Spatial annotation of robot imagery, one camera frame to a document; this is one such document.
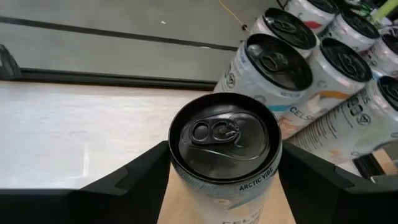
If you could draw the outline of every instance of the white surface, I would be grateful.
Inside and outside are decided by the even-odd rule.
[[[339,164],[337,166],[344,170],[347,170],[348,172],[350,172],[352,174],[362,177],[361,174],[359,173],[358,169],[356,168],[355,164],[353,163],[353,161],[348,161],[343,164]]]
[[[84,187],[167,140],[204,94],[0,82],[0,189]]]

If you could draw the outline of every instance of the can lid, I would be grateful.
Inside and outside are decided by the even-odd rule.
[[[315,34],[299,18],[281,9],[269,8],[263,15],[267,27],[280,39],[300,49],[317,44]]]
[[[398,55],[398,37],[394,37],[391,34],[384,34],[382,36],[382,40],[384,43],[395,53]]]
[[[376,39],[380,37],[379,31],[375,28],[375,26],[357,13],[345,10],[341,13],[341,15],[350,27],[365,37],[370,39]]]
[[[237,93],[193,100],[169,133],[175,160],[192,175],[215,181],[242,180],[265,169],[277,155],[280,137],[272,112]]]
[[[308,0],[315,7],[320,10],[330,13],[336,14],[338,12],[338,7],[333,0]]]
[[[367,82],[372,79],[369,65],[351,47],[338,40],[325,38],[321,42],[320,49],[331,66],[344,76],[357,82]]]
[[[251,35],[245,42],[245,51],[256,70],[278,87],[302,91],[312,84],[312,71],[307,61],[276,37]]]
[[[377,86],[384,99],[398,111],[398,80],[389,76],[383,76],[377,81]]]

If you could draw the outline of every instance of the energy drink can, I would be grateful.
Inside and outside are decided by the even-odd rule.
[[[333,0],[290,0],[285,11],[303,21],[314,34],[319,34],[335,18],[338,8]]]
[[[375,43],[380,34],[365,18],[355,12],[343,11],[320,34],[320,39],[327,37],[345,43],[356,52],[363,52]]]
[[[278,122],[266,106],[237,93],[202,96],[178,112],[169,144],[204,223],[259,223],[282,155]]]
[[[299,18],[281,9],[269,8],[259,17],[250,34],[268,34],[291,45],[304,58],[319,43],[318,37]]]
[[[311,68],[297,51],[273,36],[254,34],[240,46],[214,92],[250,96],[279,117],[311,84]]]
[[[366,88],[288,139],[334,164],[398,140],[398,80],[372,79]]]
[[[384,34],[363,55],[368,64],[392,77],[398,77],[398,37]]]
[[[367,63],[347,45],[326,38],[308,58],[313,85],[279,119],[286,139],[365,87],[372,78]]]

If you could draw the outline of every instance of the wire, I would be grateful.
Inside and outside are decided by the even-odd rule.
[[[228,7],[226,7],[221,0],[218,0],[218,2],[224,7],[225,10],[227,10],[233,17],[235,17],[235,19],[242,26],[242,30],[246,30],[246,31],[250,32],[248,29],[248,25],[242,23],[241,20],[237,16],[235,16],[235,14],[231,10],[229,10]]]

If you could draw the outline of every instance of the can label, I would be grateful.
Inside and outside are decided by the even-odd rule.
[[[398,77],[398,55],[379,39],[366,53],[363,59],[369,66],[378,68],[386,75]]]
[[[319,49],[314,51],[308,64],[314,74],[313,85],[304,98],[279,118],[282,139],[291,137],[365,86],[365,83],[344,78],[326,61]]]
[[[221,76],[214,89],[216,93],[227,91],[260,101],[277,118],[302,96],[302,92],[284,90],[267,81],[249,61],[244,46],[238,49],[229,70]]]
[[[395,139],[398,130],[394,127],[396,121],[384,122],[388,117],[375,106],[377,97],[373,98],[372,93],[377,87],[376,82],[373,84],[288,139],[288,142],[329,162],[341,164],[369,154],[380,144]]]
[[[335,15],[317,10],[309,2],[303,4],[298,0],[291,0],[285,6],[285,11],[299,18],[315,34],[320,33],[333,20]]]
[[[172,160],[172,164],[195,200],[206,224],[257,224],[266,191],[271,186],[281,155],[282,149],[279,149],[272,164],[259,175],[242,182],[222,185],[192,177],[175,161]]]
[[[351,28],[341,15],[336,16],[327,29],[320,34],[320,39],[333,38],[351,47],[356,52],[363,52],[375,42]]]

